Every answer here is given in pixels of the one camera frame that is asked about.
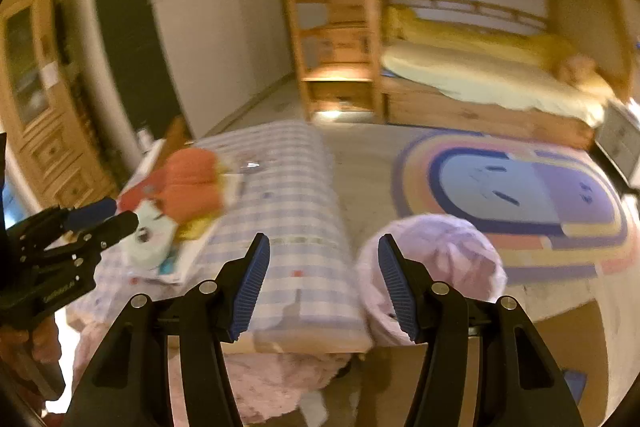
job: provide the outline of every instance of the dark green panel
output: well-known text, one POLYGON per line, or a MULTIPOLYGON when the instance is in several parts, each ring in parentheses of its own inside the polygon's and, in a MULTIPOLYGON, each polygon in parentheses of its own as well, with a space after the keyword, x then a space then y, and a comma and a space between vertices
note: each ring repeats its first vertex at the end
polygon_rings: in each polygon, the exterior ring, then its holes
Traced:
POLYGON ((181 113, 150 0, 95 0, 104 51, 133 129, 162 137, 181 113))

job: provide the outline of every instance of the colorful rug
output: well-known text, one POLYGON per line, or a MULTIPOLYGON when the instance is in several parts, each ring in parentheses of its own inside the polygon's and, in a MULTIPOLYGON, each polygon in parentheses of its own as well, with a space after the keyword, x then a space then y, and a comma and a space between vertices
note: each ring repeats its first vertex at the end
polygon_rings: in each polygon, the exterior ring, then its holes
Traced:
POLYGON ((636 256, 628 204, 583 151, 431 130, 396 159, 392 194, 400 217, 442 213, 473 223, 510 283, 595 277, 636 256))

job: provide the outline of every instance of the baseboard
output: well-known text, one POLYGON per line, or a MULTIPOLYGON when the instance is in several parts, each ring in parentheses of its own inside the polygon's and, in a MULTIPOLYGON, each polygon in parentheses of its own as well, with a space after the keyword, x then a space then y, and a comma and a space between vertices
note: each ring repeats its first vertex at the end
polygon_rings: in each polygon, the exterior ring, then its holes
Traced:
POLYGON ((236 120, 246 115, 250 110, 252 110, 256 105, 258 105, 262 100, 267 98, 272 92, 274 92, 279 87, 283 86, 290 80, 295 78, 295 73, 288 73, 282 78, 276 80, 271 86, 263 89, 261 92, 256 94, 249 102, 245 103, 229 116, 223 118, 218 124, 216 124, 204 137, 213 136, 215 134, 220 134, 224 132, 231 124, 233 124, 236 120))

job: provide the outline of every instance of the glass cabinet door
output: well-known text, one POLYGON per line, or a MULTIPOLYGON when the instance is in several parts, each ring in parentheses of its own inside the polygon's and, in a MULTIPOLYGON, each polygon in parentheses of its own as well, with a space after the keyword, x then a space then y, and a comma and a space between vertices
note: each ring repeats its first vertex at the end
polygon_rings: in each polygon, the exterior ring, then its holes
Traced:
POLYGON ((49 108, 34 47, 33 17, 32 6, 27 6, 6 19, 4 28, 9 83, 25 127, 49 108))

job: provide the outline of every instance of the gingham tablecloth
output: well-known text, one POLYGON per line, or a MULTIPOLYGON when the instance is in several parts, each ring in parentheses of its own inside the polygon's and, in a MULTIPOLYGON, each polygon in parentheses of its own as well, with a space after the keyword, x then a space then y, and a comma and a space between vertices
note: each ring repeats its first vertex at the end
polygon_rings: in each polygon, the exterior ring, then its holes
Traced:
POLYGON ((257 232, 271 262, 248 331, 226 353, 357 353, 370 347, 337 197, 332 159, 318 132, 280 121, 203 139, 197 147, 264 166, 244 177, 239 203, 222 217, 184 285, 133 279, 119 245, 102 254, 97 286, 68 307, 72 323, 112 323, 129 299, 183 295, 243 257, 257 232))

